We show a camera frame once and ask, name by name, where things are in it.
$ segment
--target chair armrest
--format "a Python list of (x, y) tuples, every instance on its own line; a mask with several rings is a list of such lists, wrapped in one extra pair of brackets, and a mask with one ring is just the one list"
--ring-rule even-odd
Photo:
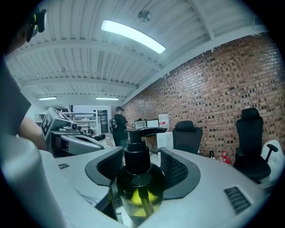
[(236, 148), (236, 156), (244, 156), (244, 153), (241, 151), (239, 147)]
[(274, 151), (274, 152), (277, 152), (278, 151), (278, 148), (272, 144), (267, 144), (266, 145), (270, 150)]
[(269, 148), (269, 152), (268, 152), (267, 157), (265, 159), (266, 162), (268, 162), (269, 157), (270, 157), (272, 151), (274, 151), (274, 152), (278, 151), (277, 147), (272, 145), (272, 144), (267, 144), (267, 147)]

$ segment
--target black t-shirt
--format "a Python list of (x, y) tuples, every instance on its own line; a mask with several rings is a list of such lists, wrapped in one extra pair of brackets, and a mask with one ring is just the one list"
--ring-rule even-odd
[(112, 118), (113, 137), (115, 141), (128, 139), (128, 133), (125, 132), (128, 121), (123, 115), (115, 114)]

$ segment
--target white corrugated ceiling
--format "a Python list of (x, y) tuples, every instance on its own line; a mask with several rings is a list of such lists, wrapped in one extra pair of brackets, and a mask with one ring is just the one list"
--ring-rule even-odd
[[(57, 96), (49, 105), (95, 104), (96, 97), (126, 102), (202, 52), (266, 31), (236, 0), (50, 0), (40, 8), (47, 9), (45, 31), (7, 61), (28, 98)], [(138, 19), (143, 9), (152, 14), (149, 22)], [(101, 31), (104, 19), (141, 31), (166, 50), (158, 54)]]

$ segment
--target white wall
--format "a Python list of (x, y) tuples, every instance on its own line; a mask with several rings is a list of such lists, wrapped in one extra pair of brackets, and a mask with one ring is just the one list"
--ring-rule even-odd
[(107, 110), (108, 120), (112, 118), (111, 105), (73, 105), (73, 112), (94, 112), (94, 110)]
[(46, 111), (47, 109), (44, 106), (32, 104), (25, 117), (29, 117), (30, 119), (35, 120), (37, 114), (46, 113)]

